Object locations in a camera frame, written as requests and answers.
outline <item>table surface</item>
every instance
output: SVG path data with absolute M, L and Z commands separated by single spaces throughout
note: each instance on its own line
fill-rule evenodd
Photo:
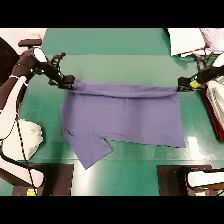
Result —
M 65 51 L 64 74 L 97 82 L 125 82 L 176 86 L 180 76 L 197 72 L 192 58 L 170 57 L 169 40 L 162 28 L 48 29 L 43 50 Z M 66 91 L 35 76 L 28 87 L 21 118 L 42 127 L 44 142 L 31 162 L 74 163 L 72 195 L 159 195 L 156 165 L 211 164 L 224 166 L 223 143 L 217 141 L 198 92 L 179 93 L 186 148 L 170 148 L 109 141 L 113 152 L 84 170 L 65 142 L 59 108 Z M 12 186 L 0 181 L 0 195 Z

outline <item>shirt sleeve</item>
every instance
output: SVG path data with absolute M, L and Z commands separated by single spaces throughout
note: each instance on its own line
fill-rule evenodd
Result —
M 63 134 L 85 169 L 112 152 L 106 139 L 97 134 L 70 133 L 67 130 Z

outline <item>purple t-shirt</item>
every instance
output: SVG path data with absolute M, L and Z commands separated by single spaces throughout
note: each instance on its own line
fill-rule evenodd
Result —
M 61 107 L 62 131 L 85 169 L 106 140 L 185 147 L 177 88 L 78 81 Z

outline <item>green tabletop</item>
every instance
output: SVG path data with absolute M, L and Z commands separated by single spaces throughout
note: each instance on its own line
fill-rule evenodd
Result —
M 169 56 L 169 42 L 161 28 L 115 29 L 115 33 L 113 30 L 48 29 L 43 50 L 49 57 L 67 50 L 69 55 L 63 59 L 61 69 L 64 74 L 82 80 L 176 86 L 178 77 L 196 73 L 192 58 Z M 86 46 L 86 41 L 91 39 L 86 36 L 89 33 L 94 33 L 95 39 Z M 128 43 L 123 46 L 124 37 Z M 104 45 L 103 40 L 112 42 L 113 47 Z M 186 148 L 109 141 L 113 152 L 85 171 L 61 133 L 59 109 L 66 91 L 47 82 L 45 76 L 35 76 L 23 101 L 21 118 L 41 125 L 44 137 L 30 161 L 74 163 L 72 195 L 158 195 L 158 164 L 224 166 L 223 144 L 215 137 L 201 96 L 190 92 L 179 93 Z M 6 185 L 0 182 L 1 195 L 11 194 L 11 188 Z

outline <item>purple cloth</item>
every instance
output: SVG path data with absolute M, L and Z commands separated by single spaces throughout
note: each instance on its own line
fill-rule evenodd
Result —
M 177 88 L 79 81 L 61 107 L 62 130 L 85 169 L 106 140 L 185 147 Z

